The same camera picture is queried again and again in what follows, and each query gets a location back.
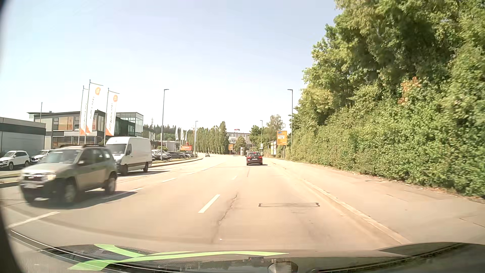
green sticker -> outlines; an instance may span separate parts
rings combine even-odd
[[[216,251],[216,252],[202,252],[202,253],[188,253],[192,251],[173,251],[173,252],[161,252],[161,253],[143,255],[140,253],[124,250],[109,244],[96,244],[95,246],[105,250],[109,250],[117,254],[131,257],[131,258],[124,259],[124,260],[91,260],[91,261],[76,264],[68,269],[101,271],[108,265],[114,264],[114,263],[142,262],[142,261],[191,258],[191,257],[227,255],[227,254],[240,254],[240,255],[251,255],[251,256],[273,256],[273,255],[288,254],[288,253],[282,253],[282,252],[265,252],[265,251]]]

gray warehouse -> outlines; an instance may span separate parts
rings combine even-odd
[[[44,123],[0,117],[0,157],[11,150],[35,155],[44,148],[45,135]]]

license plate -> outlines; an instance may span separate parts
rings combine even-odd
[[[34,183],[25,183],[24,188],[37,188],[36,184]]]

white van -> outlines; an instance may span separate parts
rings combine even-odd
[[[114,136],[106,141],[105,146],[113,154],[121,175],[140,169],[147,172],[152,164],[151,143],[148,138]]]

white suv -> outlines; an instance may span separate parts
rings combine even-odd
[[[26,151],[8,151],[0,158],[0,168],[7,167],[13,170],[15,166],[27,167],[30,162],[30,156]]]

